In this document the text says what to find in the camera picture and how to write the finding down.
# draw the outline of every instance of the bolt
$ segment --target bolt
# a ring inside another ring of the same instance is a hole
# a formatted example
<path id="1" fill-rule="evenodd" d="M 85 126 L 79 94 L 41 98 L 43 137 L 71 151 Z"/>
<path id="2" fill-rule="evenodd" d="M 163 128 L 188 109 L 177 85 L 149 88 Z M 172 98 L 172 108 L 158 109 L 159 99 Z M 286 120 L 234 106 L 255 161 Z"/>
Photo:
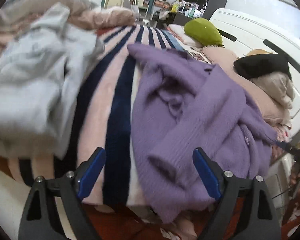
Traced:
<path id="1" fill-rule="evenodd" d="M 225 176 L 227 178 L 231 178 L 233 176 L 233 173 L 231 171 L 225 171 Z"/>
<path id="2" fill-rule="evenodd" d="M 256 176 L 256 180 L 259 181 L 259 182 L 262 182 L 263 181 L 263 177 L 261 177 L 260 175 Z"/>
<path id="3" fill-rule="evenodd" d="M 40 183 L 40 182 L 43 181 L 43 179 L 44 179 L 44 177 L 38 176 L 38 177 L 35 179 L 35 181 L 38 182 L 38 183 Z"/>
<path id="4" fill-rule="evenodd" d="M 72 178 L 74 176 L 74 172 L 73 171 L 68 171 L 66 173 L 67 178 Z"/>

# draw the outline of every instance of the striped blanket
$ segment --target striped blanket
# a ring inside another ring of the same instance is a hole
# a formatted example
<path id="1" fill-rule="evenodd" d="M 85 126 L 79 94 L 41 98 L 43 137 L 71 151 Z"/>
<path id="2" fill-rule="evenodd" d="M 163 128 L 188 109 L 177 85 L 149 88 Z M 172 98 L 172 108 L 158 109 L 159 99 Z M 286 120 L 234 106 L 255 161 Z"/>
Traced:
<path id="1" fill-rule="evenodd" d="M 175 48 L 178 42 L 169 33 L 142 25 L 118 27 L 100 37 L 105 52 L 82 85 L 73 120 L 66 156 L 36 156 L 9 159 L 13 178 L 31 186 L 39 175 L 61 177 L 87 160 L 97 147 L 103 147 L 107 160 L 90 196 L 89 204 L 145 205 L 138 182 L 130 120 L 141 71 L 128 54 L 127 44 L 142 43 L 157 48 Z"/>

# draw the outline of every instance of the purple sweater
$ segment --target purple sweater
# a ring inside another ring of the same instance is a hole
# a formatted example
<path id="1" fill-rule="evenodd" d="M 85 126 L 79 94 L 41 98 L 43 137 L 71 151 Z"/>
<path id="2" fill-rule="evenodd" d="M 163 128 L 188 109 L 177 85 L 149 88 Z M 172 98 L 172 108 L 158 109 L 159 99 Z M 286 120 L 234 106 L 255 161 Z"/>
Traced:
<path id="1" fill-rule="evenodd" d="M 141 44 L 128 50 L 144 67 L 131 124 L 139 182 L 164 223 L 214 202 L 192 162 L 196 147 L 238 177 L 267 174 L 276 132 L 219 65 Z"/>

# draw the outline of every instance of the navy stripe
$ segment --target navy stripe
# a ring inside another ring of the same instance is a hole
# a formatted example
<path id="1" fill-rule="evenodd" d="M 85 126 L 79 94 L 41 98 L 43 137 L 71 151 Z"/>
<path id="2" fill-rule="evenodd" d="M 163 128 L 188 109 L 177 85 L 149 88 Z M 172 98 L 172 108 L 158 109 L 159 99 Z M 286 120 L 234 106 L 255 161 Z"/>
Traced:
<path id="1" fill-rule="evenodd" d="M 159 42 L 160 42 L 161 49 L 166 49 L 166 48 L 167 48 L 167 47 L 166 47 L 166 44 L 164 43 L 164 41 L 163 41 L 163 39 L 162 39 L 162 37 L 161 37 L 160 32 L 159 32 L 157 29 L 154 29 L 154 30 L 155 30 L 155 32 L 156 32 L 157 35 L 158 35 L 158 39 L 159 39 Z"/>
<path id="2" fill-rule="evenodd" d="M 80 88 L 77 96 L 77 108 L 75 109 L 74 119 L 72 123 L 71 136 L 68 150 L 63 160 L 54 158 L 54 173 L 55 177 L 62 177 L 67 171 L 73 171 L 77 165 L 77 150 L 79 134 L 88 111 L 91 98 L 96 90 L 104 72 L 109 66 L 109 63 L 117 55 L 117 53 L 125 46 L 128 38 L 135 30 L 135 26 L 120 40 L 120 42 L 97 64 L 91 72 L 85 83 Z"/>
<path id="3" fill-rule="evenodd" d="M 117 36 L 120 32 L 122 32 L 124 29 L 126 28 L 126 26 L 123 26 L 122 28 L 120 28 L 118 31 L 112 33 L 109 37 L 106 37 L 104 39 L 104 43 L 108 43 L 114 36 Z"/>
<path id="4" fill-rule="evenodd" d="M 31 160 L 30 159 L 19 159 L 19 168 L 21 177 L 24 183 L 32 187 L 34 183 L 33 175 L 32 175 L 32 167 L 31 167 Z"/>
<path id="5" fill-rule="evenodd" d="M 143 26 L 140 26 L 135 42 L 141 42 L 143 31 Z M 129 196 L 131 91 L 135 65 L 136 60 L 128 55 L 114 91 L 108 120 L 105 146 L 107 159 L 102 193 L 103 203 L 109 206 L 125 204 Z"/>
<path id="6" fill-rule="evenodd" d="M 154 46 L 153 33 L 151 27 L 148 27 L 148 30 L 149 30 L 149 45 Z"/>
<path id="7" fill-rule="evenodd" d="M 167 42 L 169 43 L 170 47 L 175 49 L 176 47 L 173 45 L 173 43 L 170 41 L 169 37 L 167 36 L 167 34 L 165 34 L 164 32 L 160 31 L 165 37 Z"/>

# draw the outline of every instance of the green pillow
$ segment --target green pillow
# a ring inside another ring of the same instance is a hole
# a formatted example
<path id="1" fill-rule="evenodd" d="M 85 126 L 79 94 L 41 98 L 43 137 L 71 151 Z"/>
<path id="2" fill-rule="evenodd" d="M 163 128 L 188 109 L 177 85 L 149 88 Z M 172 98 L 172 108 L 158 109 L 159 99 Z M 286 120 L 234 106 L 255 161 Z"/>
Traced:
<path id="1" fill-rule="evenodd" d="M 217 28 L 204 18 L 197 18 L 185 25 L 185 33 L 199 41 L 202 46 L 222 46 L 222 37 Z"/>

